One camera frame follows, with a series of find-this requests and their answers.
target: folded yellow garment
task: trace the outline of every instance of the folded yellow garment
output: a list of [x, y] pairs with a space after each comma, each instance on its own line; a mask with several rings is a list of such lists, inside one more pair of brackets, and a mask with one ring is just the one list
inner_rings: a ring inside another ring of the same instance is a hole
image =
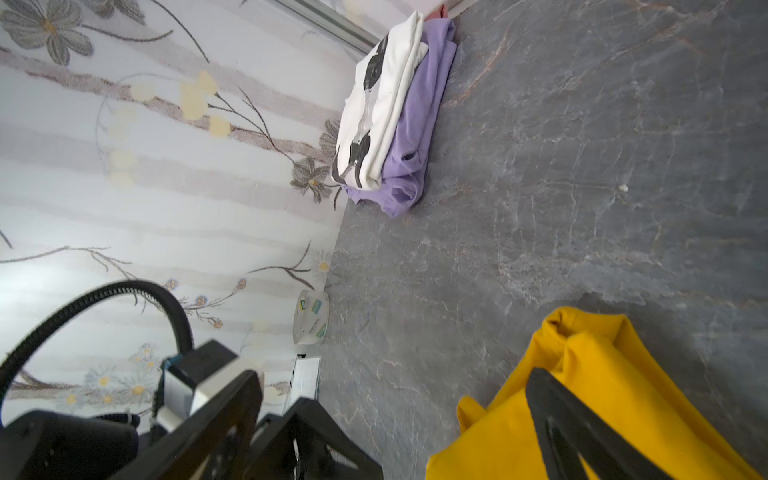
[[[429, 459], [427, 480], [547, 478], [525, 399], [535, 367], [673, 478], [760, 478], [656, 363], [626, 316], [560, 308], [533, 335], [487, 409], [461, 399], [462, 434]], [[588, 475], [597, 478], [589, 469]]]

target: yellow flower center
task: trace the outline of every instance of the yellow flower center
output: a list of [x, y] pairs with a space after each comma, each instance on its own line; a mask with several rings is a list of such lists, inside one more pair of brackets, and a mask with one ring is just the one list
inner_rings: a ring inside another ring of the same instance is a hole
[[47, 18], [46, 18], [46, 19], [45, 19], [45, 21], [43, 22], [43, 28], [45, 28], [45, 30], [46, 30], [48, 33], [50, 33], [51, 35], [56, 35], [56, 34], [58, 33], [58, 32], [56, 31], [56, 27], [55, 27], [55, 26], [54, 26], [54, 25], [51, 23], [51, 21], [50, 21], [50, 20], [48, 20]]

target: purple folded shirt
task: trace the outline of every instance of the purple folded shirt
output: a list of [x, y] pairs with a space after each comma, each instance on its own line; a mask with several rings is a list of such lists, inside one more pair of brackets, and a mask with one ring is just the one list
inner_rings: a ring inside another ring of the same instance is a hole
[[451, 41], [454, 31], [453, 20], [448, 18], [424, 22], [422, 41], [429, 45], [429, 51], [416, 68], [402, 104], [395, 136], [382, 167], [382, 186], [378, 190], [344, 187], [356, 204], [373, 200], [390, 217], [397, 217], [422, 196], [429, 142], [456, 53], [456, 44]]

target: stack of folded clothes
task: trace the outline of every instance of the stack of folded clothes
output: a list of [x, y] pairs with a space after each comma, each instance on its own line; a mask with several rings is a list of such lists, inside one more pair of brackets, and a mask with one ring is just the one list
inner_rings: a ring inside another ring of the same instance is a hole
[[422, 196], [429, 142], [456, 53], [453, 20], [414, 12], [357, 65], [336, 142], [333, 178], [355, 203], [391, 217]]

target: gray flower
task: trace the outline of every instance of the gray flower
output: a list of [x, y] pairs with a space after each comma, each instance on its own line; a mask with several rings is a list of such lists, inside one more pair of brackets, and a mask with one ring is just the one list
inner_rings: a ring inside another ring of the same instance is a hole
[[114, 10], [120, 10], [120, 12], [126, 17], [135, 20], [142, 25], [146, 25], [144, 22], [144, 12], [139, 8], [139, 4], [136, 0], [81, 0], [85, 3], [85, 6], [93, 10], [93, 12], [102, 17], [110, 18], [114, 14]]
[[0, 24], [16, 44], [27, 50], [48, 47], [59, 65], [69, 65], [69, 49], [90, 57], [94, 47], [88, 37], [75, 31], [82, 22], [80, 6], [71, 0], [50, 0], [43, 13], [38, 3], [3, 0], [10, 10], [0, 15]]
[[319, 204], [323, 198], [331, 196], [331, 189], [323, 183], [330, 170], [330, 167], [315, 168], [313, 158], [303, 158], [293, 164], [293, 180], [290, 184], [301, 190], [302, 195], [307, 190], [311, 190], [315, 196], [315, 203]]
[[336, 139], [339, 138], [340, 125], [338, 120], [326, 120], [326, 131], [320, 135], [320, 150], [330, 160], [336, 156]]

